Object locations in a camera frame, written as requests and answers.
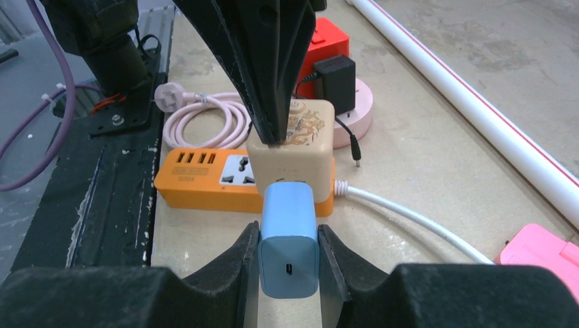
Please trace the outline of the orange power strip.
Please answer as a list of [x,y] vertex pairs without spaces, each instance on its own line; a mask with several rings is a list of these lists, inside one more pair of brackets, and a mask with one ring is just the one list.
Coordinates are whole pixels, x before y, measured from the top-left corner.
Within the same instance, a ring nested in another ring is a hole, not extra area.
[[[154,186],[172,208],[259,214],[263,198],[244,149],[177,148],[168,153]],[[344,180],[334,183],[333,194],[352,196],[397,213],[429,230],[478,263],[491,260],[450,230],[405,206]]]

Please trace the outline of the red cube socket adapter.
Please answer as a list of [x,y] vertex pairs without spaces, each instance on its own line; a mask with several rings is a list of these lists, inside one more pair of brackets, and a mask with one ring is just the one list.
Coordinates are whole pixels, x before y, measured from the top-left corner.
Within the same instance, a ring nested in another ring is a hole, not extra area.
[[316,26],[309,43],[309,48],[303,61],[294,94],[305,98],[316,97],[316,87],[321,86],[321,78],[301,83],[305,77],[313,74],[313,65],[325,59],[338,55],[350,56],[350,37],[327,18],[316,19]]

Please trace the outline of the pink square charger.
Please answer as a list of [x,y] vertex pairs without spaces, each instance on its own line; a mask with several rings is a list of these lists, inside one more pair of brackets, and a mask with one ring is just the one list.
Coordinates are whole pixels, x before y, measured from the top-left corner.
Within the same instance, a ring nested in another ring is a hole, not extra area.
[[536,223],[524,226],[494,262],[543,267],[553,272],[578,299],[578,246]]

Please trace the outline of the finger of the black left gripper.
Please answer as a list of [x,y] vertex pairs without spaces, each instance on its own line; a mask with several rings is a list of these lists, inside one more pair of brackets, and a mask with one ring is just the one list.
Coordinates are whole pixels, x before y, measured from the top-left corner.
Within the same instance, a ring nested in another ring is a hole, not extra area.
[[316,13],[327,8],[327,1],[277,1],[277,5],[273,143],[285,141],[289,105],[316,26]]
[[284,1],[176,1],[241,95],[262,143],[279,144]]

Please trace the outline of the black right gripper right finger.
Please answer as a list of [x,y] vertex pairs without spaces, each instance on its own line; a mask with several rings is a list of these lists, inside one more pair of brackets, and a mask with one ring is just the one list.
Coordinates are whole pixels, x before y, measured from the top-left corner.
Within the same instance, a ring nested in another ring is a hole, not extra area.
[[578,303],[538,266],[404,263],[386,273],[318,228],[324,327],[577,327]]

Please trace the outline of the blue square charger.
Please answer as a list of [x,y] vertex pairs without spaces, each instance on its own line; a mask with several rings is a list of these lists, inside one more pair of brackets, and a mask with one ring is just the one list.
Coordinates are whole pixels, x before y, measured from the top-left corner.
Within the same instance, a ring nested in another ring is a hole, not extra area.
[[316,293],[320,247],[309,185],[275,182],[266,188],[257,255],[268,297],[303,299]]

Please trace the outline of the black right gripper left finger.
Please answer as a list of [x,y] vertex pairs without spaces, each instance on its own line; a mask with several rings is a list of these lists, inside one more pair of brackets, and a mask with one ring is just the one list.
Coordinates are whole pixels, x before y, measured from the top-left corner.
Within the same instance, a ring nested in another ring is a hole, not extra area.
[[259,225],[193,274],[167,267],[29,268],[1,285],[2,327],[256,327]]

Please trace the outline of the black charger adapter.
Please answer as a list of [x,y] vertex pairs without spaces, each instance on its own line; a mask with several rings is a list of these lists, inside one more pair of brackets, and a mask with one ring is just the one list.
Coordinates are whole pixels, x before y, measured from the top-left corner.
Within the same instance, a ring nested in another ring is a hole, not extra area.
[[338,115],[355,108],[356,64],[346,55],[336,55],[313,64],[313,72],[303,77],[294,89],[293,96],[305,99],[299,93],[302,84],[314,82],[314,96],[330,102],[335,109],[334,120],[348,134],[352,159],[361,166],[361,149],[357,136]]

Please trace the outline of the beige cube socket adapter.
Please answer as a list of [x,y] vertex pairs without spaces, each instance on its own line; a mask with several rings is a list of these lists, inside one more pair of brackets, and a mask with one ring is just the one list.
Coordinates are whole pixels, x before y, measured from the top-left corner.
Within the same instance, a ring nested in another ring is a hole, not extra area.
[[268,146],[252,130],[246,149],[258,193],[275,182],[304,182],[313,190],[314,202],[331,194],[335,108],[327,100],[293,100],[287,130],[280,145]]

